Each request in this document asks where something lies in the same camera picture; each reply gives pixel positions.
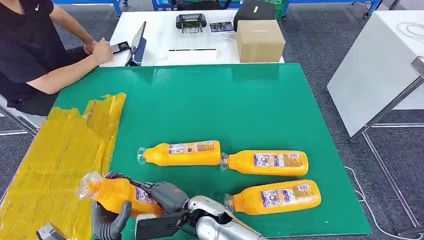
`man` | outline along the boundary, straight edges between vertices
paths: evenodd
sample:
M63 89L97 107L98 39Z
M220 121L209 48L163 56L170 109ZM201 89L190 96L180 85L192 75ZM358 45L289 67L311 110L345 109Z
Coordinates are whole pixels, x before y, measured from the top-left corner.
M65 50L53 22L83 42ZM113 58L51 0L0 0L0 95L7 106L47 116L59 91Z

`yellow plastic sheet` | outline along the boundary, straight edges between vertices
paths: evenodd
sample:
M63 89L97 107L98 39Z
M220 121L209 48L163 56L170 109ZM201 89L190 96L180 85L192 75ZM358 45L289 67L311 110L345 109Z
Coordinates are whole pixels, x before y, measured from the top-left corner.
M82 116L76 108L50 111L3 196L0 240L36 240L46 222L67 238L91 239L91 202L76 189L87 172L108 171L126 95L103 97Z

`green table mat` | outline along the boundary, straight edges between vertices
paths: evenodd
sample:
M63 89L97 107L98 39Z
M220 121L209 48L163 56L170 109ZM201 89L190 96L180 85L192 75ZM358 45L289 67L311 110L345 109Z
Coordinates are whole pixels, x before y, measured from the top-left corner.
M139 165L139 147L218 140L221 150L300 150L322 202L311 209L241 221L265 237L370 234L371 229L301 66L296 63L97 68L55 102L82 112L88 100L126 93L110 170L137 181L168 181L190 197L223 202L225 193L297 180L241 174L218 166ZM134 237L131 219L122 239ZM178 232L173 239L189 239Z

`bottle cap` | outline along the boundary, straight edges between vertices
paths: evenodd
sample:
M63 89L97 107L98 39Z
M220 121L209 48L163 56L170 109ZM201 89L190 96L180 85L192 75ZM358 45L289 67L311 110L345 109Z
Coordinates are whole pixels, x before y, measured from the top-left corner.
M234 213L234 197L228 193L224 195L224 206L228 211Z
M91 198L97 194L102 186L103 177L97 171L91 171L82 177L76 189L76 196L80 199Z
M227 170L228 169L228 154L225 152L221 153L221 170Z
M147 162L145 157L145 152L146 152L146 149L144 147L140 147L137 151L137 161L140 165L143 165Z

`man's hand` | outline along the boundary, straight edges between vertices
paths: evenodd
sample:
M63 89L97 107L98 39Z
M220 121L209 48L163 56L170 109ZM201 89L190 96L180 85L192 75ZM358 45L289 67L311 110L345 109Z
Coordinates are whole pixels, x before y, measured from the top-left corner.
M91 203L91 229L95 239L121 240L122 230L131 214L131 202L122 205L119 214L106 210L100 203Z
M91 55L91 54L93 54L94 47L95 47L97 44L98 44L98 42L97 42L97 41L95 41L95 40L84 43L84 45L83 45L84 52L85 52L87 55Z
M102 38L95 46L92 55L97 61L97 64L104 64L111 61L114 58L114 54L110 47L109 42Z

